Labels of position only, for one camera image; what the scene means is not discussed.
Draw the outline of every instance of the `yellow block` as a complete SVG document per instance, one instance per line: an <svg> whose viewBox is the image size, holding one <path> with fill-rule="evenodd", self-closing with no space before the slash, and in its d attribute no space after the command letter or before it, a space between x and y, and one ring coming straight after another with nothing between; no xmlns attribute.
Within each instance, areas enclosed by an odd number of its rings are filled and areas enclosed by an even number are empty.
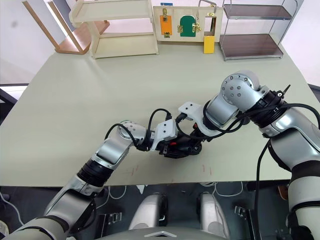
<svg viewBox="0 0 320 240"><path fill-rule="evenodd" d="M215 36L204 36L203 53L213 54L215 52Z"/></svg>

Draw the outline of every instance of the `table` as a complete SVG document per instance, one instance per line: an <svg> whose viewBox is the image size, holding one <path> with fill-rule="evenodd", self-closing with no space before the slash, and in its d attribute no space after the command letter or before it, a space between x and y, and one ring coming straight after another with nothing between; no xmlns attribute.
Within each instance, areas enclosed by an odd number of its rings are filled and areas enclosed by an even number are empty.
<svg viewBox="0 0 320 240"><path fill-rule="evenodd" d="M54 53L36 74L0 126L0 185L63 186L103 142L114 123L148 125L156 108L173 116L192 101L204 104L231 73L255 72L271 90L291 88L285 99L320 109L303 76L284 51L283 59L223 61L203 54L198 44L160 44L159 55L94 60L89 55ZM314 123L312 113L302 110ZM157 113L153 126L164 120ZM191 132L192 122L182 122ZM202 152L181 159L132 147L107 185L252 181L267 140L254 124L203 144ZM267 152L261 180L289 179Z"/></svg>

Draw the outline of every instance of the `green door panel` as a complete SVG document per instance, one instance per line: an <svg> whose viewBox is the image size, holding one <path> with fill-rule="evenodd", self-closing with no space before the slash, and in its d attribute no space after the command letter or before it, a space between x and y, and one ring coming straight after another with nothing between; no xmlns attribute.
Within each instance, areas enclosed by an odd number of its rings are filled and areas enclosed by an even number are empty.
<svg viewBox="0 0 320 240"><path fill-rule="evenodd" d="M192 32L192 26L196 24L194 16L185 15L180 19L180 26L182 26L183 32L180 32L180 37L195 37L196 31Z"/></svg>

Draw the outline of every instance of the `glass shelf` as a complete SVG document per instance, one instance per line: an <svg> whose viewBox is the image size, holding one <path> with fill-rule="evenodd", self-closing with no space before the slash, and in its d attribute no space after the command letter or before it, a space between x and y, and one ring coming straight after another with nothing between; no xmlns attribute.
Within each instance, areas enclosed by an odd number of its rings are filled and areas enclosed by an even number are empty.
<svg viewBox="0 0 320 240"><path fill-rule="evenodd" d="M290 20L292 16L281 5L225 4L228 19Z"/></svg>
<svg viewBox="0 0 320 240"><path fill-rule="evenodd" d="M282 58L283 52L269 34L221 35L224 60Z"/></svg>

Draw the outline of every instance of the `white bracket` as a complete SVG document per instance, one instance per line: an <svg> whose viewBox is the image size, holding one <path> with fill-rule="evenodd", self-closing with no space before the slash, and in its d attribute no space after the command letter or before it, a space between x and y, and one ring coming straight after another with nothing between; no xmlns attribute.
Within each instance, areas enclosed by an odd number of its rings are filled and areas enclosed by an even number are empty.
<svg viewBox="0 0 320 240"><path fill-rule="evenodd" d="M216 130L210 130L203 124L203 106L196 104L191 101L185 102L181 107L178 108L180 113L187 114L187 119L190 121L195 121L199 130L209 137L218 135L220 132Z"/></svg>
<svg viewBox="0 0 320 240"><path fill-rule="evenodd" d="M178 136L176 122L173 119L159 123L155 128L154 140L151 146L151 151L156 150L156 147L161 141L169 141Z"/></svg>

